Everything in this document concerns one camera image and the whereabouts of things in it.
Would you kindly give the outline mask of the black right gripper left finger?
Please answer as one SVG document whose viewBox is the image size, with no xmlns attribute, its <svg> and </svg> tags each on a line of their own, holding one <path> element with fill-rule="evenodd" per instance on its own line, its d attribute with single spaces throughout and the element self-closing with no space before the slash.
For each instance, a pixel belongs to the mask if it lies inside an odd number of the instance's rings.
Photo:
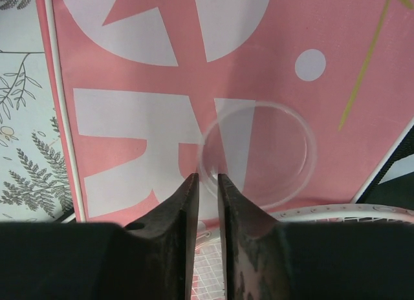
<svg viewBox="0 0 414 300">
<path fill-rule="evenodd" d="M 190 299 L 199 176 L 127 226 L 1 224 L 2 299 Z"/>
</svg>

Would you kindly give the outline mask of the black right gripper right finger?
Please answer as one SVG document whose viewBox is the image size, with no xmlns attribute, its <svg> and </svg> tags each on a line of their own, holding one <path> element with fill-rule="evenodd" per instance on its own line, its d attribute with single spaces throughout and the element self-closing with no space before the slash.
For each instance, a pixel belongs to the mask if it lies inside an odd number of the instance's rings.
<svg viewBox="0 0 414 300">
<path fill-rule="evenodd" d="M 281 222 L 218 177 L 227 299 L 412 299 L 413 225 Z"/>
</svg>

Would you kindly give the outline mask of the pink white racket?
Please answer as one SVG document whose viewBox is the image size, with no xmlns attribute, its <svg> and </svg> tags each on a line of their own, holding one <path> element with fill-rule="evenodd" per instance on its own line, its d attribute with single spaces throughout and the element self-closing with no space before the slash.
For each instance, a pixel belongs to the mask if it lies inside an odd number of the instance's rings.
<svg viewBox="0 0 414 300">
<path fill-rule="evenodd" d="M 403 222 L 413 224 L 413 211 L 378 204 L 309 206 L 270 214 L 281 222 Z M 218 227 L 196 238 L 192 299 L 224 299 L 221 238 Z"/>
</svg>

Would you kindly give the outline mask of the pink racket cover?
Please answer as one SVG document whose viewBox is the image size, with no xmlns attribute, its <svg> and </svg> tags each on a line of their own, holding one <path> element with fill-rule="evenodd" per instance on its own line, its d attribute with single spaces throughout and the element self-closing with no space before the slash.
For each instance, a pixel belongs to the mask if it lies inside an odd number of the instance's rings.
<svg viewBox="0 0 414 300">
<path fill-rule="evenodd" d="M 125 224 L 200 174 L 217 98 L 314 133 L 309 183 L 271 210 L 354 202 L 413 125 L 413 0 L 36 2 L 80 221 Z"/>
</svg>

